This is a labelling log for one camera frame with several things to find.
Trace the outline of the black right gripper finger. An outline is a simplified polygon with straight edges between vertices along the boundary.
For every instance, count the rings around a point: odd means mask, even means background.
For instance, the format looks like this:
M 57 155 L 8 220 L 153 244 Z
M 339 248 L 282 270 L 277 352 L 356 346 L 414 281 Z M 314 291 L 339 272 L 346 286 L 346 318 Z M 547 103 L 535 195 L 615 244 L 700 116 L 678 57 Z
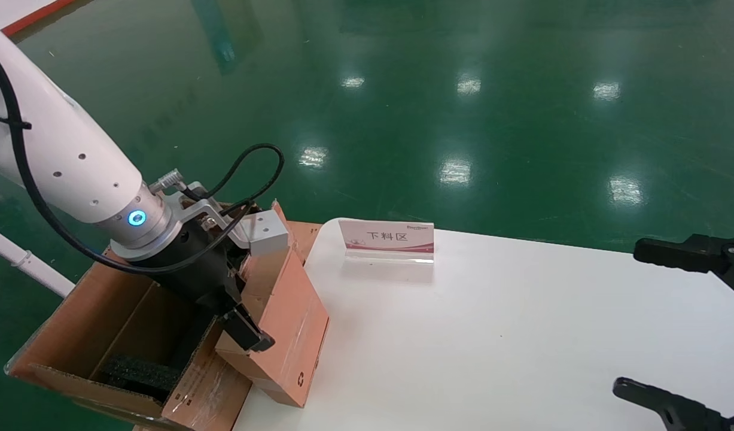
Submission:
M 734 291 L 734 238 L 694 234 L 681 243 L 640 238 L 633 257 L 638 262 L 684 272 L 712 272 Z
M 612 391 L 618 398 L 655 412 L 667 430 L 734 430 L 734 416 L 725 417 L 694 399 L 627 377 L 616 379 Z

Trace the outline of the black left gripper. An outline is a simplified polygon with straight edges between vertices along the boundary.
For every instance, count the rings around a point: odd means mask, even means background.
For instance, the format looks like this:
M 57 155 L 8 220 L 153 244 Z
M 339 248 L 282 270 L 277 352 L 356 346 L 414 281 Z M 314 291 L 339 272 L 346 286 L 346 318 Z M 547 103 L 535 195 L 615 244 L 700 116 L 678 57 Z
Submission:
M 189 221 L 161 252 L 130 264 L 143 268 L 174 265 L 202 251 L 212 240 L 213 235 L 203 230 L 199 223 Z M 247 256 L 249 251 L 236 246 L 230 238 L 224 238 L 217 247 L 188 267 L 164 275 L 153 275 L 153 280 L 186 300 L 220 315 L 225 333 L 244 351 L 262 352 L 274 346 L 274 338 L 261 330 L 247 308 L 238 305 L 227 291 L 230 289 L 240 293 L 243 289 L 244 282 L 237 272 Z

